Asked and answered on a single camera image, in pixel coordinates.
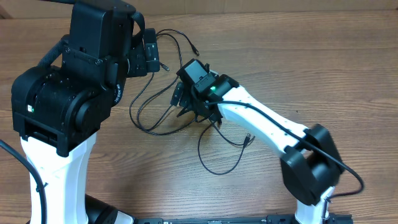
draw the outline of black cable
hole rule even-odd
[[[274,125],[276,125],[278,128],[280,128],[281,130],[283,130],[286,134],[292,136],[293,138],[297,139],[301,144],[304,145],[304,148],[306,149],[310,149],[313,151],[316,151],[317,153],[322,154],[323,156],[327,157],[328,159],[331,159],[333,162],[337,163],[339,166],[341,166],[342,168],[344,168],[345,170],[347,170],[350,174],[352,174],[355,178],[358,179],[359,184],[361,185],[360,188],[358,190],[352,191],[352,192],[347,192],[347,193],[340,193],[340,194],[335,194],[332,196],[329,196],[325,199],[325,205],[327,205],[327,203],[330,201],[330,199],[332,198],[337,198],[337,197],[344,197],[344,196],[349,196],[349,195],[356,195],[361,193],[364,188],[365,188],[365,184],[363,182],[363,179],[361,178],[361,176],[359,176],[359,174],[357,174],[353,169],[351,169],[349,166],[347,166],[346,164],[344,164],[343,162],[340,162],[339,160],[335,159],[334,157],[332,157],[331,155],[325,153],[324,151],[322,151],[321,149],[317,148],[316,146],[314,146],[313,144],[307,142],[306,140],[302,139],[301,137],[297,136],[296,134],[294,134],[293,132],[291,132],[289,129],[283,127],[283,125],[279,124],[277,121],[275,121],[274,119],[272,119],[268,114],[266,114],[265,112],[261,111],[259,108],[256,108],[255,106],[249,104],[249,103],[243,103],[243,102],[237,102],[237,101],[219,101],[219,102],[211,102],[211,103],[205,103],[205,106],[213,106],[213,105],[218,105],[218,104],[232,104],[232,105],[241,105],[241,106],[245,106],[247,108],[250,108],[254,111],[257,111],[259,114],[263,115],[265,118],[267,118],[271,123],[273,123]],[[323,215],[322,218],[324,219],[325,222],[325,216],[326,216],[326,206],[324,206],[324,211],[323,211]]]
[[[194,46],[194,44],[191,42],[191,40],[190,40],[190,39],[187,37],[187,35],[185,35],[183,32],[181,32],[181,31],[179,31],[179,30],[175,30],[175,29],[162,29],[162,30],[159,31],[157,34],[159,34],[159,33],[161,33],[161,32],[164,32],[164,31],[173,31],[173,32],[176,32],[176,33],[178,33],[178,34],[183,35],[183,36],[187,39],[188,43],[191,45],[191,48],[192,48],[192,50],[193,50],[193,53],[195,53],[197,56],[200,55],[198,49]]]
[[[176,40],[176,38],[171,35],[171,34],[160,34],[160,32],[158,32],[157,37],[162,36],[162,35],[167,35],[171,38],[173,38],[173,40],[175,41],[175,43],[177,44],[177,49],[178,49],[178,56],[180,58],[180,67],[183,66],[182,64],[182,54],[181,54],[181,48],[180,45],[178,43],[178,41]],[[148,87],[148,85],[150,84],[150,82],[152,81],[154,77],[154,73],[152,74],[150,80],[148,81],[148,83],[145,85],[145,87],[141,90],[141,92],[131,101],[130,104],[130,108],[129,108],[129,112],[130,112],[130,119],[133,122],[133,124],[139,128],[140,130],[146,132],[147,134],[152,134],[152,135],[156,135],[156,136],[165,136],[165,135],[169,135],[169,134],[174,134],[184,128],[186,128],[187,126],[191,125],[195,120],[193,119],[192,121],[190,121],[187,124],[184,124],[182,127],[177,128],[176,130],[173,131],[169,131],[166,133],[155,133],[152,132],[153,129],[155,129],[157,127],[157,125],[162,121],[162,119],[166,116],[167,112],[171,109],[172,106],[169,106],[169,108],[166,110],[166,112],[163,114],[163,116],[155,123],[155,125],[153,125],[153,127],[147,129],[145,127],[143,127],[143,125],[141,124],[141,122],[139,121],[139,115],[142,112],[143,108],[145,107],[146,104],[148,104],[148,102],[152,101],[154,98],[158,97],[159,95],[163,94],[166,90],[168,90],[172,85],[174,85],[174,83],[178,80],[178,77],[176,77],[173,82],[171,84],[169,84],[167,87],[165,87],[164,89],[160,90],[159,92],[157,92],[156,94],[152,95],[151,97],[149,97],[148,99],[146,99],[145,102],[143,102],[143,104],[141,104],[140,108],[138,109],[137,112],[137,122],[135,122],[132,118],[132,114],[131,114],[131,108],[132,105],[134,104],[134,102],[142,95],[142,93],[144,92],[144,90]]]
[[[219,134],[226,142],[230,143],[230,144],[233,145],[233,146],[243,146],[244,143],[236,144],[235,142],[232,142],[232,141],[228,140],[228,139],[221,133],[221,131],[217,128],[217,126],[216,126],[215,123],[212,123],[212,126],[213,126],[213,128],[216,129],[216,131],[218,132],[218,134]],[[255,138],[256,138],[256,137],[253,136],[253,138],[250,140],[249,144],[252,143],[252,142],[254,141]]]
[[[76,0],[39,0],[39,1],[48,1],[48,2],[56,2],[56,3],[64,3],[64,4],[75,4]]]
[[[26,167],[26,169],[32,174],[33,179],[36,181],[37,188],[36,191],[39,193],[40,197],[40,207],[42,211],[42,224],[47,224],[47,204],[45,201],[45,191],[44,191],[44,185],[43,181],[35,169],[35,167],[30,164],[25,157],[23,157],[21,154],[19,154],[15,149],[13,149],[11,146],[9,146],[7,143],[5,143],[3,140],[0,139],[0,147],[2,147],[5,151],[10,153],[12,156],[14,156],[22,165]]]
[[[225,174],[229,174],[230,172],[232,172],[232,171],[238,166],[239,162],[241,161],[241,158],[242,158],[244,149],[246,148],[246,146],[248,146],[249,142],[251,142],[251,141],[254,140],[254,137],[253,137],[251,140],[250,140],[250,136],[251,136],[250,134],[248,134],[248,135],[245,137],[244,142],[243,142],[243,144],[242,144],[243,147],[242,147],[241,155],[239,156],[238,161],[236,161],[235,165],[234,165],[230,170],[228,170],[228,171],[226,171],[226,172],[223,172],[223,173],[216,173],[216,172],[213,172],[213,171],[209,170],[209,168],[207,168],[207,166],[205,165],[205,163],[204,163],[204,162],[202,161],[202,159],[201,159],[201,156],[200,156],[200,141],[201,141],[201,138],[203,137],[203,135],[206,133],[206,131],[207,131],[210,127],[214,126],[215,123],[216,123],[216,121],[212,121],[211,124],[210,124],[209,126],[207,126],[207,127],[202,131],[202,133],[200,134],[199,141],[198,141],[198,156],[199,156],[200,163],[202,164],[202,166],[203,166],[209,173],[214,174],[214,175],[225,175]]]

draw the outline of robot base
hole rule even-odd
[[[161,218],[135,219],[134,224],[297,224],[293,215],[268,215],[262,218],[192,218],[163,220]],[[336,215],[331,213],[327,224],[353,224],[351,215]]]

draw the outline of table surface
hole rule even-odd
[[[358,223],[398,222],[398,11],[148,16],[146,22],[157,30],[184,31],[202,62],[235,78],[282,116],[330,130],[343,160],[366,183],[361,195],[335,199],[332,212],[353,214]],[[68,33],[69,25],[68,19],[0,20],[0,132],[19,152],[11,85]],[[177,39],[187,62],[194,54],[183,37]],[[138,104],[167,86],[179,68],[171,39],[159,39],[159,50],[171,71],[156,73]],[[88,194],[139,218],[294,213],[295,199],[283,185],[279,160],[260,140],[245,150],[236,170],[215,176],[197,155],[198,137],[208,123],[171,136],[137,130],[129,104],[148,79],[129,79],[122,101],[102,124],[88,165]],[[167,108],[172,91],[145,108],[145,125]],[[177,119],[179,109],[159,132],[192,119]],[[246,135],[229,122],[221,131],[237,142]],[[201,149],[208,167],[219,172],[232,167],[241,150],[214,129]],[[4,151],[0,170],[0,223],[24,223],[30,217],[28,172]],[[336,191],[356,188],[357,180],[345,172]]]

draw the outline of white arm link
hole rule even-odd
[[[232,88],[223,96],[223,99],[225,101],[249,103],[268,114],[272,119],[276,120],[285,128],[291,130],[294,134],[301,138],[305,136],[304,130],[307,129],[306,126],[297,124],[273,112],[271,109],[254,99],[242,86]],[[295,146],[298,143],[295,138],[287,135],[284,131],[253,109],[232,104],[219,104],[218,108],[225,119],[238,123],[242,127],[246,128],[251,134],[255,135],[268,145],[279,157],[285,153],[284,149],[286,146]]]

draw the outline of screw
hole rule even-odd
[[[101,59],[95,60],[95,64],[96,64],[97,66],[101,65],[101,63],[102,63],[102,60],[101,60]]]

